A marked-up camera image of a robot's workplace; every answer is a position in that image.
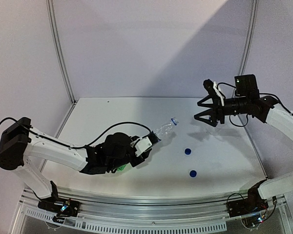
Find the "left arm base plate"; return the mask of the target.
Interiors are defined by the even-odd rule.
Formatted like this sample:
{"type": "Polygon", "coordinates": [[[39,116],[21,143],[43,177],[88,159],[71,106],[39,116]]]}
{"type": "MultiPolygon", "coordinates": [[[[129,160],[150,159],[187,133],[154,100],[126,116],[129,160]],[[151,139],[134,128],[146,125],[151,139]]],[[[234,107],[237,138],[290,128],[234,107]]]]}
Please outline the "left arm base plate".
{"type": "Polygon", "coordinates": [[[64,198],[45,198],[38,202],[38,208],[53,212],[56,217],[77,217],[81,203],[64,198]]]}

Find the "clear bottle small blue label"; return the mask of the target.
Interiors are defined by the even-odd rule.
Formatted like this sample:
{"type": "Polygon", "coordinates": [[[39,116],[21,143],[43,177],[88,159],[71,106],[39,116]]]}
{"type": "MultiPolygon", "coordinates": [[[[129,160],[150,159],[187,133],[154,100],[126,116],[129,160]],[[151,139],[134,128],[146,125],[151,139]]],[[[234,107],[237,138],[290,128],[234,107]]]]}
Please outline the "clear bottle small blue label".
{"type": "Polygon", "coordinates": [[[156,136],[157,142],[160,142],[169,138],[178,124],[179,124],[179,121],[177,120],[177,118],[173,117],[167,123],[156,128],[153,131],[153,133],[156,136]]]}

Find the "blue Pepsi bottle cap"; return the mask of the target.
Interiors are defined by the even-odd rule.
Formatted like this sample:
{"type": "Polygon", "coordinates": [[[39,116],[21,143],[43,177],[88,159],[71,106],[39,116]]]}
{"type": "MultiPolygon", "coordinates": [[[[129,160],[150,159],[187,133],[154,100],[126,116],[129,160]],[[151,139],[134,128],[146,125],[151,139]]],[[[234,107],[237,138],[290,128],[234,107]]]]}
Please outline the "blue Pepsi bottle cap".
{"type": "Polygon", "coordinates": [[[186,155],[190,155],[191,154],[191,149],[190,148],[186,148],[185,149],[185,154],[186,155]]]}

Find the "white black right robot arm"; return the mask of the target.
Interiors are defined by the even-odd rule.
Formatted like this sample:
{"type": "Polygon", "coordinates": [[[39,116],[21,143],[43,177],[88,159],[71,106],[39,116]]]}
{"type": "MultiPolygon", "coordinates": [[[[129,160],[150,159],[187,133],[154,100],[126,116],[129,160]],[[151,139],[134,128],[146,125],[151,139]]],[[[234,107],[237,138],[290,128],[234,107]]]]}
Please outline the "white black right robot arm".
{"type": "MultiPolygon", "coordinates": [[[[194,119],[212,127],[224,124],[225,117],[245,114],[268,124],[293,141],[293,113],[273,94],[259,92],[255,75],[235,76],[235,97],[226,98],[218,83],[207,79],[203,87],[208,95],[197,102],[206,110],[194,115],[194,119]]],[[[248,189],[247,198],[227,201],[230,217],[252,214],[268,207],[267,200],[293,192],[293,172],[262,180],[248,189]]]]}

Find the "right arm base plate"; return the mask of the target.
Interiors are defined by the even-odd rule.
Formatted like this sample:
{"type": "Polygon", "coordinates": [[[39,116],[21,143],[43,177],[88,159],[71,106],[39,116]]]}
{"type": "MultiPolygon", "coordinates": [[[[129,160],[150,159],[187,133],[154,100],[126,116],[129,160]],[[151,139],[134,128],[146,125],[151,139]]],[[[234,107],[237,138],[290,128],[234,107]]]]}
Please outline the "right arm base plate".
{"type": "Polygon", "coordinates": [[[248,195],[244,198],[241,194],[233,193],[227,198],[226,208],[229,217],[238,217],[244,215],[252,215],[260,211],[266,211],[269,208],[267,200],[257,195],[248,195]]]}

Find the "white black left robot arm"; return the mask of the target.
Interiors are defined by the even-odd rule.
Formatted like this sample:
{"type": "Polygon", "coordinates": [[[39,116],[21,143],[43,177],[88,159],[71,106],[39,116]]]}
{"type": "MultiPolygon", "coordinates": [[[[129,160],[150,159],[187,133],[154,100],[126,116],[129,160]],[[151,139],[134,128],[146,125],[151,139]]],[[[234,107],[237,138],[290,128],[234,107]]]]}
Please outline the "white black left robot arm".
{"type": "Polygon", "coordinates": [[[117,132],[108,135],[101,144],[75,146],[39,132],[29,118],[22,117],[1,134],[0,168],[13,171],[39,200],[57,212],[63,207],[57,187],[31,163],[30,157],[53,161],[82,174],[100,175],[114,173],[128,163],[132,167],[141,164],[155,142],[152,132],[143,137],[117,132]]]}

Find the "green plastic bottle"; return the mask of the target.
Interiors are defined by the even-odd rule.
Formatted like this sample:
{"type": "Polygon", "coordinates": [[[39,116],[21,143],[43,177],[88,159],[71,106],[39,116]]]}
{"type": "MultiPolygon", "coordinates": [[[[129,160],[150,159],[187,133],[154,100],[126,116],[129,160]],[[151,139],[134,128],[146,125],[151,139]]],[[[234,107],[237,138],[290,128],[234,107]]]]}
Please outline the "green plastic bottle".
{"type": "Polygon", "coordinates": [[[125,167],[126,167],[126,164],[120,166],[119,168],[117,168],[117,172],[123,171],[125,169],[125,167]]]}

